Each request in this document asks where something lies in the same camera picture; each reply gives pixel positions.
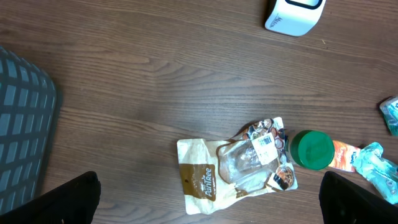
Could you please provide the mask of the orange tissue pack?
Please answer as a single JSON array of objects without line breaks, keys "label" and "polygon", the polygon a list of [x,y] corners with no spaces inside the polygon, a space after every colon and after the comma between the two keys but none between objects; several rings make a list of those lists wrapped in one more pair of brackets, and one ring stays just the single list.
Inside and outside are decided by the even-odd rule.
[{"label": "orange tissue pack", "polygon": [[346,172],[355,172],[353,163],[361,149],[337,140],[333,140],[333,145],[335,153],[328,166]]}]

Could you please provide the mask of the light teal wipes packet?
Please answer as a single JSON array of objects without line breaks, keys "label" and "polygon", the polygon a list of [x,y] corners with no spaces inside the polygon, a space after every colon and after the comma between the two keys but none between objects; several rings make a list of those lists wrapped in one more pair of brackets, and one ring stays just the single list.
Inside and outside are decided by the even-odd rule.
[{"label": "light teal wipes packet", "polygon": [[383,158],[383,152],[383,147],[373,142],[360,150],[353,166],[386,201],[397,204],[397,165]]}]

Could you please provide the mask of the teal tissue pack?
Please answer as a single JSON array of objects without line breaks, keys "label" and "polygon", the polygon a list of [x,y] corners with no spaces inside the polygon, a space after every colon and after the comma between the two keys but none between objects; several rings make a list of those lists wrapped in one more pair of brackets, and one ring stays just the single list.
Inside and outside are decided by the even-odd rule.
[{"label": "teal tissue pack", "polygon": [[379,109],[382,112],[386,125],[393,136],[397,136],[397,96],[384,100]]}]

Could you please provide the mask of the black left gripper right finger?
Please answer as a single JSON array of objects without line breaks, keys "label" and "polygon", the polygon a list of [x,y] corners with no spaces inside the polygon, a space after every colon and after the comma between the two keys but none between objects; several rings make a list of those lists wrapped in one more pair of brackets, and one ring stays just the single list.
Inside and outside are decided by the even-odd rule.
[{"label": "black left gripper right finger", "polygon": [[397,207],[341,175],[325,173],[319,192],[324,224],[397,224]]}]

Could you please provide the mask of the clear brown snack bag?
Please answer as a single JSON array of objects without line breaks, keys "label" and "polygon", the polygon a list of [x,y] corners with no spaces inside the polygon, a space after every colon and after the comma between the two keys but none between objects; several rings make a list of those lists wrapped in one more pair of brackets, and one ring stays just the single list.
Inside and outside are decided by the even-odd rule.
[{"label": "clear brown snack bag", "polygon": [[297,189],[284,131],[282,118],[276,117],[226,141],[177,141],[186,213],[209,215],[246,197]]}]

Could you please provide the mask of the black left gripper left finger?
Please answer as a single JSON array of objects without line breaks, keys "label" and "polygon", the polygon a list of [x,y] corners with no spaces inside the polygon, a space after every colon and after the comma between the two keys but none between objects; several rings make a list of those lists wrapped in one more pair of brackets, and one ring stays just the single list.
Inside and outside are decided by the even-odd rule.
[{"label": "black left gripper left finger", "polygon": [[1,224],[90,224],[100,202],[101,183],[89,171],[1,215]]}]

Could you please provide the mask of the green lid jar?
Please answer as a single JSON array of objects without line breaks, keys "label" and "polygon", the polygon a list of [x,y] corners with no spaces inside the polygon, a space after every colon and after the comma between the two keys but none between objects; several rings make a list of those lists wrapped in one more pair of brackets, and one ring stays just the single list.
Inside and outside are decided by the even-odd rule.
[{"label": "green lid jar", "polygon": [[306,169],[324,169],[335,155],[331,137],[321,131],[287,130],[285,143],[285,154],[289,161]]}]

